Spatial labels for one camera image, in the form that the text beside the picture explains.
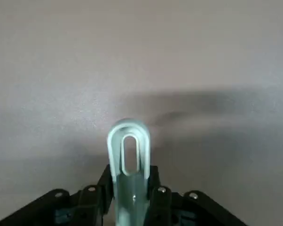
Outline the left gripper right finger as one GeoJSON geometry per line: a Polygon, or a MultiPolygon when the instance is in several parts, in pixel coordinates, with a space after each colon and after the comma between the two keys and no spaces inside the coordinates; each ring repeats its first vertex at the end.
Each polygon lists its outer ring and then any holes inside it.
{"type": "Polygon", "coordinates": [[[149,207],[145,226],[245,226],[246,224],[205,193],[183,195],[160,183],[158,167],[151,165],[148,179],[149,207]]]}

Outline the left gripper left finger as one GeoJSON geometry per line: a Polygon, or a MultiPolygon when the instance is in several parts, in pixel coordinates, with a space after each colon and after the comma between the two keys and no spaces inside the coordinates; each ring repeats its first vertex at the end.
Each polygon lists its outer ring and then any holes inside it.
{"type": "Polygon", "coordinates": [[[110,166],[74,194],[54,189],[0,220],[0,226],[102,226],[113,199],[110,166]]]}

